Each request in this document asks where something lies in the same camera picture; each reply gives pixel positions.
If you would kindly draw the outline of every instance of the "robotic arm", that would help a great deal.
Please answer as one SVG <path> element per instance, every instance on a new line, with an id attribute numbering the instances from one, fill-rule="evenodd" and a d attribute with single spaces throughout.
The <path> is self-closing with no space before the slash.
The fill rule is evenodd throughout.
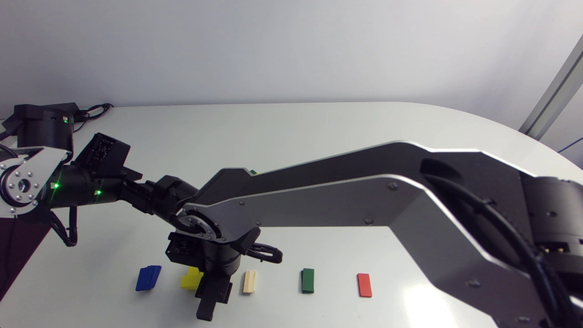
<path id="1" fill-rule="evenodd" d="M 65 165 L 73 105 L 15 106 L 11 118 L 21 122 L 7 130 L 19 147 L 0 162 L 2 217 L 47 224 L 74 246 L 77 206 L 124 200 L 157 215 L 176 228 L 168 258 L 205 272 L 199 319 L 228 301 L 241 254 L 282 261 L 277 248 L 255 243 L 260 227 L 388 226 L 437 288 L 498 326 L 581 326 L 577 183 L 534 177 L 478 151 L 404 142 L 259 175 L 223 169 L 200 190 L 172 176 L 138 183 L 142 175 L 124 167 L 129 145 L 103 134 Z M 59 207 L 70 209 L 68 231 L 51 212 Z"/>

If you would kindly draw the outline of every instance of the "bolt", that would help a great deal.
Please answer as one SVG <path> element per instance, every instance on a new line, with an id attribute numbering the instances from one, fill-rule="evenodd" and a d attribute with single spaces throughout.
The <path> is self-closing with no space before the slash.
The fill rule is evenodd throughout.
<path id="1" fill-rule="evenodd" d="M 520 322 L 520 323 L 529 323 L 531 321 L 531 319 L 529 317 L 526 317 L 526 316 L 518 316 L 514 320 L 516 320 L 516 322 Z"/>
<path id="2" fill-rule="evenodd" d="M 478 279 L 472 279 L 466 281 L 466 286 L 472 288 L 480 288 L 482 286 L 482 283 L 478 281 Z"/>

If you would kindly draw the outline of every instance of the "green block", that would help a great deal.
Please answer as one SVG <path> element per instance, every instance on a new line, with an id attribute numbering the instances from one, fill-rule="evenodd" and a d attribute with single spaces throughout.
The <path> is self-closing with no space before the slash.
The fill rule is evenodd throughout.
<path id="1" fill-rule="evenodd" d="M 301 292 L 312 294 L 314 292 L 314 269 L 304 268 L 301 272 Z"/>

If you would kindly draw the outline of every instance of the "yellow block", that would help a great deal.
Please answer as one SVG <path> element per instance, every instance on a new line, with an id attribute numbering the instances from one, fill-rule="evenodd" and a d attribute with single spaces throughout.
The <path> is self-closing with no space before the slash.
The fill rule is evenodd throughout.
<path id="1" fill-rule="evenodd" d="M 251 294 L 255 292 L 255 278 L 257 277 L 256 270 L 249 270 L 245 272 L 245 281 L 243 282 L 243 293 Z"/>
<path id="2" fill-rule="evenodd" d="M 198 271 L 198 268 L 188 267 L 188 272 L 180 281 L 180 288 L 197 290 L 203 275 L 204 273 Z"/>

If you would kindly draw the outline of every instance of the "blue block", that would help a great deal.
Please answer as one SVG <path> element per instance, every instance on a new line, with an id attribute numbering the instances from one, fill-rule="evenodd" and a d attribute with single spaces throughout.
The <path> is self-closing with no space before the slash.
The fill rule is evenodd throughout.
<path id="1" fill-rule="evenodd" d="M 148 291 L 156 285 L 162 266 L 147 266 L 140 269 L 136 291 Z"/>

